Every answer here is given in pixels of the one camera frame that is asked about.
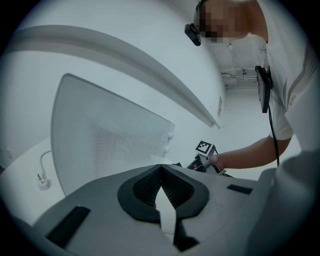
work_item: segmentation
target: white curved panel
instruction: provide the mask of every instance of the white curved panel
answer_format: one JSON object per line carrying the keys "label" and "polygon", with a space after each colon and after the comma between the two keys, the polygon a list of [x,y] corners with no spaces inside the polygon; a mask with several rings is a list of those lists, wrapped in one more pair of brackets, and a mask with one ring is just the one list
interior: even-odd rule
{"label": "white curved panel", "polygon": [[106,89],[63,76],[54,103],[51,147],[69,195],[101,177],[157,164],[174,124]]}
{"label": "white curved panel", "polygon": [[93,61],[148,84],[208,126],[221,123],[170,70],[139,48],[92,29],[67,25],[35,26],[16,32],[5,52],[50,52]]}

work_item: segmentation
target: black rubber pad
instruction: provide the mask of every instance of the black rubber pad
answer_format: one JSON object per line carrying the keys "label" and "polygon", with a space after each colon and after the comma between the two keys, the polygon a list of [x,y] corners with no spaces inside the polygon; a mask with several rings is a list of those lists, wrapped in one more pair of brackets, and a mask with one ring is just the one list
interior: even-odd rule
{"label": "black rubber pad", "polygon": [[237,192],[247,194],[247,195],[250,195],[251,191],[253,190],[252,188],[249,188],[249,187],[238,186],[238,185],[233,185],[233,184],[228,186],[227,189],[237,191]]}
{"label": "black rubber pad", "polygon": [[89,214],[90,209],[76,206],[63,220],[46,236],[55,245],[64,248],[76,233],[81,223]]}

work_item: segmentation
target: black cable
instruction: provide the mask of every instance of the black cable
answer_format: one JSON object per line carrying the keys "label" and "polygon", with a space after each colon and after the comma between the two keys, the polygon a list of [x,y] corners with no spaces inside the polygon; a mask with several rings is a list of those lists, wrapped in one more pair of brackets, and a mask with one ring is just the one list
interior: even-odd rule
{"label": "black cable", "polygon": [[215,145],[213,145],[213,149],[214,149],[214,151],[216,152],[216,154],[219,155],[218,152],[217,152],[217,149],[216,149],[216,146],[215,146]]}
{"label": "black cable", "polygon": [[269,122],[270,122],[270,126],[271,126],[273,142],[274,142],[274,148],[275,148],[275,154],[276,154],[276,163],[279,166],[279,149],[278,149],[278,143],[277,143],[277,139],[276,139],[275,132],[274,132],[274,127],[273,127],[273,124],[272,124],[272,116],[271,116],[271,110],[270,110],[270,106],[269,105],[268,105],[268,110],[269,110]]}

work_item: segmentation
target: ceiling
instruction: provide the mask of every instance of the ceiling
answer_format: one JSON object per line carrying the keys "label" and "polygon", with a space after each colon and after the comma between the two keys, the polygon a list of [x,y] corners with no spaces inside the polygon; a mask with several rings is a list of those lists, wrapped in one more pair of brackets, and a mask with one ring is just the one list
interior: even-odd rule
{"label": "ceiling", "polygon": [[[198,0],[170,0],[193,22]],[[227,88],[256,86],[255,66],[267,65],[265,42],[256,35],[232,40],[229,43],[207,43],[212,57],[219,66],[224,84]]]}

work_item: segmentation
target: mesh surface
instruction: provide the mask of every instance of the mesh surface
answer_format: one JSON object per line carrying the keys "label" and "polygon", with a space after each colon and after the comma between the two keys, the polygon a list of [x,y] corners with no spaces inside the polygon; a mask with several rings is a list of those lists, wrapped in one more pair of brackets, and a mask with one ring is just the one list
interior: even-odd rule
{"label": "mesh surface", "polygon": [[133,186],[134,195],[145,204],[153,207],[161,186],[161,169],[150,173]]}
{"label": "mesh surface", "polygon": [[179,207],[192,197],[194,188],[169,171],[162,169],[161,186],[174,208]]}
{"label": "mesh surface", "polygon": [[88,150],[96,179],[133,168],[143,158],[143,134],[120,131],[87,118]]}

